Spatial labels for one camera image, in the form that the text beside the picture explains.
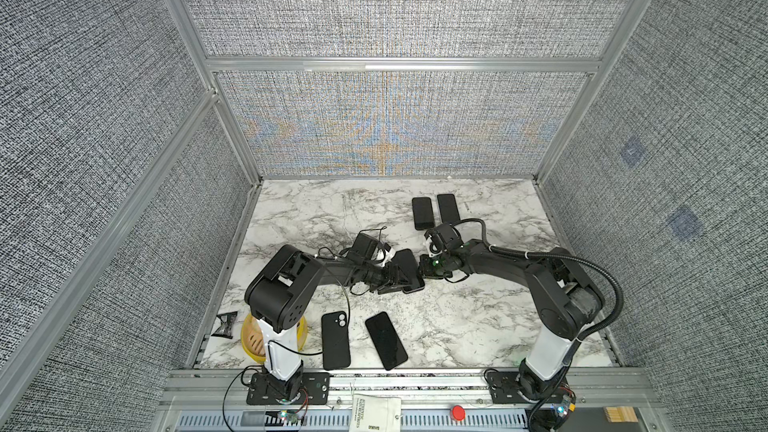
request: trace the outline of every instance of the black mounting plate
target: black mounting plate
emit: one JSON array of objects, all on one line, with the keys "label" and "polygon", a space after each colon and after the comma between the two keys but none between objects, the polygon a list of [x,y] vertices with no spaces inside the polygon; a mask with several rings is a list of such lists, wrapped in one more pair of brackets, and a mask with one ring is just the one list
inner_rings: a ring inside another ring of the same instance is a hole
[{"label": "black mounting plate", "polygon": [[[516,370],[509,372],[499,372],[497,370],[488,370],[485,372],[485,379],[488,382],[488,390],[491,392],[491,399],[494,404],[529,404],[519,391],[518,375]],[[547,404],[560,402],[562,395],[553,395],[547,399]]]},{"label": "black mounting plate", "polygon": [[[331,374],[326,372],[305,372],[301,376],[301,388],[306,389],[309,397],[309,405],[325,405],[328,403],[328,385]],[[279,405],[280,399],[276,390],[268,385],[266,376],[256,372],[250,378],[248,396],[245,402],[248,405]],[[302,405],[304,392],[299,392],[299,397],[293,405]]]}]

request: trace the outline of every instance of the smartphone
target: smartphone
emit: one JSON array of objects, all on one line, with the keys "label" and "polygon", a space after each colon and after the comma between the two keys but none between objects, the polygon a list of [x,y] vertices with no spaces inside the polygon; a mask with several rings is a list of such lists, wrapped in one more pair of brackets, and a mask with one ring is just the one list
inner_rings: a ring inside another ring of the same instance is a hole
[{"label": "smartphone", "polygon": [[414,197],[411,200],[411,207],[413,207],[413,225],[416,230],[435,227],[435,213],[432,211],[431,198]]},{"label": "smartphone", "polygon": [[368,318],[366,328],[385,370],[394,369],[408,360],[406,348],[402,346],[400,337],[397,336],[387,312],[381,312]]},{"label": "smartphone", "polygon": [[458,214],[456,196],[453,194],[439,194],[437,196],[437,208],[440,210],[440,220],[444,224],[453,224],[462,219]]},{"label": "smartphone", "polygon": [[346,311],[324,314],[322,328],[322,368],[326,370],[348,368],[350,357],[350,318]]}]

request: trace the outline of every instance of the phone screen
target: phone screen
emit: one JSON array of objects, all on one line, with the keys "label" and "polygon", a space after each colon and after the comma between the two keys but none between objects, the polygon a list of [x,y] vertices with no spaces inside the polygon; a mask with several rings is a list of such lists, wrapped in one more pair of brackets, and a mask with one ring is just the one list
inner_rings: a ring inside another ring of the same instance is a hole
[{"label": "phone screen", "polygon": [[402,346],[387,312],[381,312],[366,320],[366,328],[379,353],[384,369],[391,370],[408,360],[406,348]]}]

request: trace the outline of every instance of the blue patch on wall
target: blue patch on wall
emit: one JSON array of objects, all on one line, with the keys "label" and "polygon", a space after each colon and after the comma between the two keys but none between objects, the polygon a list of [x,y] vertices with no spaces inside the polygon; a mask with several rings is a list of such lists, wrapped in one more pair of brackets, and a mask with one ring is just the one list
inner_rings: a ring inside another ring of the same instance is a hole
[{"label": "blue patch on wall", "polygon": [[645,147],[638,136],[632,136],[624,144],[624,148],[621,149],[621,158],[629,166],[629,168],[635,167],[640,163],[640,159],[645,155]]},{"label": "blue patch on wall", "polygon": [[667,225],[682,242],[699,237],[704,233],[704,224],[688,206],[680,206],[667,217]]}]

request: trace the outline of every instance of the robotic arm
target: robotic arm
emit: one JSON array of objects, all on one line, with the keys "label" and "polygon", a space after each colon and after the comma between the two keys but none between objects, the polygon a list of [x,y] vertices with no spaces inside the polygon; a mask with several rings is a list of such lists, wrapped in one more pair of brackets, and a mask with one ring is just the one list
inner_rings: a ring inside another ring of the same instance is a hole
[{"label": "robotic arm", "polygon": [[[455,227],[464,222],[480,222],[483,239],[465,242]],[[295,352],[296,327],[318,285],[349,287],[363,282],[370,292],[410,293],[424,288],[424,276],[445,277],[448,272],[461,270],[528,287],[542,328],[520,364],[518,389],[527,401],[538,401],[533,411],[561,385],[581,341],[607,326],[620,312],[623,296],[615,280],[565,249],[528,253],[489,245],[485,223],[479,219],[441,224],[427,230],[425,236],[432,256],[427,260],[422,256],[421,267],[410,250],[391,256],[389,245],[363,233],[342,257],[318,258],[291,245],[283,245],[272,257],[248,286],[245,300],[264,334],[265,366],[270,373],[267,379],[285,402],[296,399],[301,387],[303,364]],[[616,291],[616,305],[608,318],[587,329],[584,327],[602,309],[604,297],[581,264],[606,276]]]}]

